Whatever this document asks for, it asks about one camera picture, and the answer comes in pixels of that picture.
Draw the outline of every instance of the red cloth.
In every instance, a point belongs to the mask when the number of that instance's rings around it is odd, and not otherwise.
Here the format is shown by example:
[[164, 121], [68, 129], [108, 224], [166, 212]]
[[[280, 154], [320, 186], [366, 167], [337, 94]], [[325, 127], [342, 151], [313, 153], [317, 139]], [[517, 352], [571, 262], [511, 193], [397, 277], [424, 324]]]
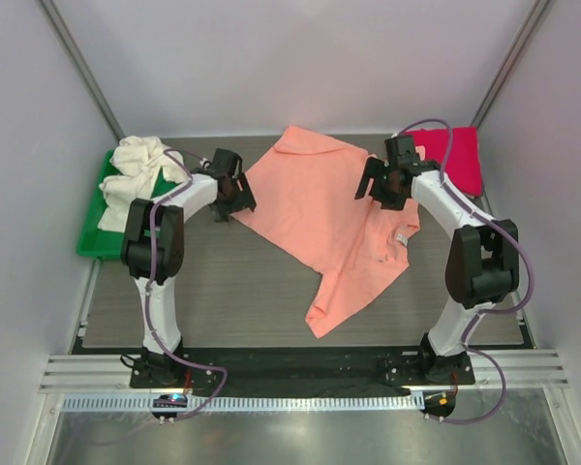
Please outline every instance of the red cloth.
[[[452, 154], [447, 161], [445, 172], [452, 183], [463, 193], [480, 197], [482, 195], [482, 173], [478, 158], [476, 128], [454, 128]], [[447, 129], [420, 129], [409, 131], [415, 145], [426, 149], [426, 160], [443, 161], [447, 147]]]

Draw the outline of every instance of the floor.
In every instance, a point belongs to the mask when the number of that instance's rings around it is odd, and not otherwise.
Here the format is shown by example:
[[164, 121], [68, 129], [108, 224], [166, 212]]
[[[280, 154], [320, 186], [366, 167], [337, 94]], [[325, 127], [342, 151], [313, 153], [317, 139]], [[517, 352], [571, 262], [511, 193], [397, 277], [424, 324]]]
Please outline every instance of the floor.
[[[498, 392], [461, 391], [454, 415], [473, 418]], [[61, 414], [48, 464], [566, 465], [542, 389], [511, 390], [494, 417], [473, 427], [416, 411], [209, 414], [150, 425], [150, 414]], [[90, 441], [110, 441], [95, 447]]]
[[[338, 137], [383, 156], [385, 135]], [[170, 139], [211, 157], [233, 150], [249, 167], [276, 137]], [[185, 261], [176, 280], [176, 311], [186, 346], [308, 347], [416, 345], [446, 301], [443, 272], [449, 240], [420, 208], [421, 230], [409, 243], [411, 266], [379, 298], [322, 339], [304, 321], [321, 276], [236, 221], [214, 223], [202, 210], [186, 225]], [[139, 347], [143, 325], [133, 279], [118, 262], [99, 274], [83, 346]], [[486, 317], [476, 344], [520, 344], [514, 316]]]

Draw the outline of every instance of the gray tabletop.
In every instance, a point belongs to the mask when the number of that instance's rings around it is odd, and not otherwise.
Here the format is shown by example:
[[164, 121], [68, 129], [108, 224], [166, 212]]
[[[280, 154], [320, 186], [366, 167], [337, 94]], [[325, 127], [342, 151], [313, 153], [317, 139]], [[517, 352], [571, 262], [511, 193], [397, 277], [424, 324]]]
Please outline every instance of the gray tabletop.
[[[338, 136], [382, 156], [385, 136]], [[222, 147], [250, 167], [277, 137], [170, 139], [211, 157]], [[306, 347], [417, 344], [439, 318], [447, 292], [449, 240], [420, 207], [420, 231], [409, 242], [410, 267], [373, 303], [322, 339], [304, 321], [321, 276], [237, 221], [214, 223], [208, 210], [185, 227], [185, 260], [176, 278], [176, 312], [186, 346]], [[99, 274], [84, 347], [139, 347], [143, 324], [127, 268], [106, 262]], [[476, 344], [522, 342], [514, 316], [488, 316]]]

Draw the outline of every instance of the gray wall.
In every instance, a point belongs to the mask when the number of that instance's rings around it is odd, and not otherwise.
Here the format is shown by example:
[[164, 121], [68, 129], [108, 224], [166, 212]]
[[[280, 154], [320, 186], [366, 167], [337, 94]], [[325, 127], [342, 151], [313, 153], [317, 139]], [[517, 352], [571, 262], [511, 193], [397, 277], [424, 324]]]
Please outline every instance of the gray wall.
[[535, 264], [534, 335], [559, 350], [581, 407], [581, 0], [556, 2], [480, 146], [489, 198]]
[[76, 237], [113, 144], [36, 2], [0, 0], [0, 465], [22, 463], [47, 356], [72, 335]]
[[532, 0], [56, 0], [127, 134], [469, 124]]

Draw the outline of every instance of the green plastic bin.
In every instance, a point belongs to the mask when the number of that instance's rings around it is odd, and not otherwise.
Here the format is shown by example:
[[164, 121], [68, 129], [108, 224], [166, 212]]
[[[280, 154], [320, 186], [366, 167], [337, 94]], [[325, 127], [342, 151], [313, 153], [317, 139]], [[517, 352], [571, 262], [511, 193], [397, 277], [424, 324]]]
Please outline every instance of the green plastic bin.
[[[77, 253], [83, 257], [94, 257], [101, 260], [120, 260], [120, 249], [123, 245], [122, 232], [102, 231], [97, 228], [99, 220], [101, 220], [104, 211], [106, 211], [106, 201], [104, 200], [104, 193], [99, 189], [99, 184], [106, 178], [114, 174], [120, 174], [109, 159], [112, 157], [114, 150], [110, 150], [104, 159], [104, 164], [95, 186], [93, 199], [88, 206], [88, 213], [86, 220], [79, 236], [77, 243]], [[153, 197], [161, 196], [170, 189], [176, 187], [173, 182], [166, 182], [160, 171], [155, 189], [153, 190]]]

